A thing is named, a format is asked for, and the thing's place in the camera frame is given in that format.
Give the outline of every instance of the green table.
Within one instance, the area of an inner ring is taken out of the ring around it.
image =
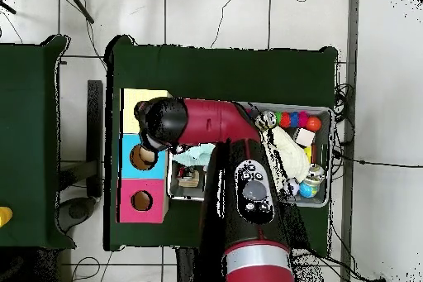
[[[120,88],[168,90],[174,97],[334,107],[337,50],[206,50],[133,45],[117,36],[106,50],[104,246],[199,246],[201,203],[172,201],[162,224],[117,223],[116,180]],[[300,208],[311,248],[325,256],[328,205]]]
[[[0,44],[0,206],[13,218],[0,246],[72,248],[55,225],[58,199],[56,71],[69,39],[41,45]]]

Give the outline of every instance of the yellow object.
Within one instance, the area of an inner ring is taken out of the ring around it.
[[[0,207],[0,227],[3,227],[12,219],[12,210],[8,207]]]
[[[306,156],[308,158],[309,163],[311,164],[311,147],[306,147],[304,149],[304,152],[306,152]]]
[[[134,108],[139,101],[149,101],[156,97],[171,97],[166,90],[147,90],[145,88],[124,88],[123,92],[123,132],[138,134],[140,125],[134,117]]]

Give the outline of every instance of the red ball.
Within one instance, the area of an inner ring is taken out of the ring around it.
[[[309,117],[306,124],[306,129],[316,132],[321,128],[321,120],[318,117]]]
[[[290,125],[291,125],[291,118],[289,117],[289,113],[283,112],[279,126],[280,127],[289,127]]]

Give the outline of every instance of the pink ball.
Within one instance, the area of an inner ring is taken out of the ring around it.
[[[300,112],[298,115],[298,127],[306,127],[308,120],[307,112]]]

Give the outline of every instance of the cyan block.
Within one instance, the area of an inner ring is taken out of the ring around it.
[[[134,146],[140,144],[140,137],[135,134],[123,134],[122,137],[122,172],[123,179],[165,179],[166,151],[159,152],[159,159],[150,170],[138,170],[130,161],[130,154]]]

